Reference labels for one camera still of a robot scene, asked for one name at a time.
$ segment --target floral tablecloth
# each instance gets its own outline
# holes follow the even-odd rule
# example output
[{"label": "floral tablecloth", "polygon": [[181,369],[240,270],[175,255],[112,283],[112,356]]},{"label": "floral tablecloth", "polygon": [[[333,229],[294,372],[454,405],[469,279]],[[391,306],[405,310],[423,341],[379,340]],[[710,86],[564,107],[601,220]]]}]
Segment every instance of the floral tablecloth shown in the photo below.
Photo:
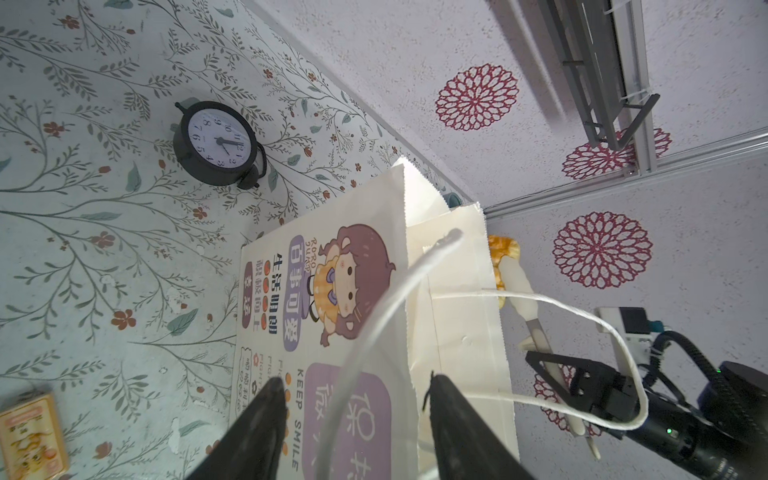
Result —
[{"label": "floral tablecloth", "polygon": [[[53,391],[65,478],[183,478],[227,427],[241,246],[401,154],[450,190],[239,2],[0,9],[0,402]],[[258,190],[180,168],[188,97],[253,125]]]}]

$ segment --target clock hour hand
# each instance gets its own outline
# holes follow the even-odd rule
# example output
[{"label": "clock hour hand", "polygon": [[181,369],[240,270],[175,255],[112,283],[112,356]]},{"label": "clock hour hand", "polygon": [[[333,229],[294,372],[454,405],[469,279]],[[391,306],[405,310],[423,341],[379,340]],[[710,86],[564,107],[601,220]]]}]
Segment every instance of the clock hour hand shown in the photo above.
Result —
[{"label": "clock hour hand", "polygon": [[217,145],[221,145],[221,146],[224,146],[224,144],[227,144],[227,145],[242,145],[243,142],[241,142],[241,141],[232,141],[232,140],[224,140],[223,137],[218,137],[216,139],[216,144]]}]

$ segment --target clock face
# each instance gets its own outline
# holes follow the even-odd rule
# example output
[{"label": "clock face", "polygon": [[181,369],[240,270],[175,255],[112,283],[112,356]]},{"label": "clock face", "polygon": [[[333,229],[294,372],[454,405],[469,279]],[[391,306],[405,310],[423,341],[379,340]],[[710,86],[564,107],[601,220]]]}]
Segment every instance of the clock face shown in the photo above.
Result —
[{"label": "clock face", "polygon": [[250,157],[250,138],[245,127],[225,111],[204,108],[195,112],[188,132],[192,148],[212,165],[237,168]]}]

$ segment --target cartoon girl's hair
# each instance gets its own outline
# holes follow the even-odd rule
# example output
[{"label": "cartoon girl's hair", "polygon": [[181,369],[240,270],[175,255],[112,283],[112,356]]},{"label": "cartoon girl's hair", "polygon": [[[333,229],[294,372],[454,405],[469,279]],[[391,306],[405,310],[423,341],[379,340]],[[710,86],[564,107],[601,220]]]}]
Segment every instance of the cartoon girl's hair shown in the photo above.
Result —
[{"label": "cartoon girl's hair", "polygon": [[[349,242],[342,247],[345,239],[349,239]],[[348,316],[339,314],[336,319],[336,333],[347,339],[355,339],[373,306],[389,288],[389,276],[396,268],[389,261],[384,240],[368,225],[358,223],[339,228],[336,238],[322,247],[319,253],[326,255],[334,245],[338,246],[341,255],[351,253],[357,265],[357,306]],[[353,323],[352,328],[347,325],[350,321]]]}]

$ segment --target black alarm clock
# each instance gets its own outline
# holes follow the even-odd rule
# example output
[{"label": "black alarm clock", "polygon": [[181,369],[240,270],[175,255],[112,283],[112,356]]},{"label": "black alarm clock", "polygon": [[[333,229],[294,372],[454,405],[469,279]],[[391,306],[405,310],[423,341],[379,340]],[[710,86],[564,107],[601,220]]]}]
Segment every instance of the black alarm clock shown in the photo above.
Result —
[{"label": "black alarm clock", "polygon": [[[242,115],[217,101],[175,105],[184,116],[174,134],[174,152],[190,175],[209,185],[259,186],[266,152]],[[254,164],[259,152],[261,172]]]}]

